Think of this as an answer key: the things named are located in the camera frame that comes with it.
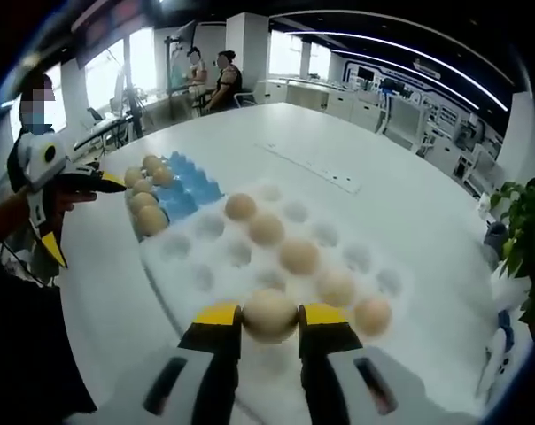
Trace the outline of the person's left hand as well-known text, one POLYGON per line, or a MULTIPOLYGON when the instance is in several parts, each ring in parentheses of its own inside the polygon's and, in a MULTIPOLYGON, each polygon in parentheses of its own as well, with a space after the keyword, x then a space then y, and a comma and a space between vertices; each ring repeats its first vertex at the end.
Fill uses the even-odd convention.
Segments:
POLYGON ((93 202, 96 199, 97 194, 95 192, 67 193, 57 189, 52 195, 53 216, 51 218, 51 225, 56 230, 61 230, 65 213, 71 212, 76 204, 93 202))

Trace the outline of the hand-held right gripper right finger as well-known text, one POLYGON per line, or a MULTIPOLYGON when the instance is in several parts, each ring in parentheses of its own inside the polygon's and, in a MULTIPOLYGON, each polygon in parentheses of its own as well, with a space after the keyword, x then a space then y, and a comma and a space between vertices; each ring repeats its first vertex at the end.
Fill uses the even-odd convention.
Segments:
POLYGON ((362 345, 345 314, 298 309, 301 384, 313 424, 475 424, 426 396, 423 381, 385 352, 362 345))

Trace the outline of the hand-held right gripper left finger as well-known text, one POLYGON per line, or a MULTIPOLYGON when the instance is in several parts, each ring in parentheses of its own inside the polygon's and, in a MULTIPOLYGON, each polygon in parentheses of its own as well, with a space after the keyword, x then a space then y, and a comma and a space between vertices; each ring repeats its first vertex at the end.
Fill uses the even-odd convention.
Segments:
POLYGON ((177 345, 130 368, 94 413, 67 424, 228 424, 238 386, 242 317, 236 303, 205 308, 177 345))

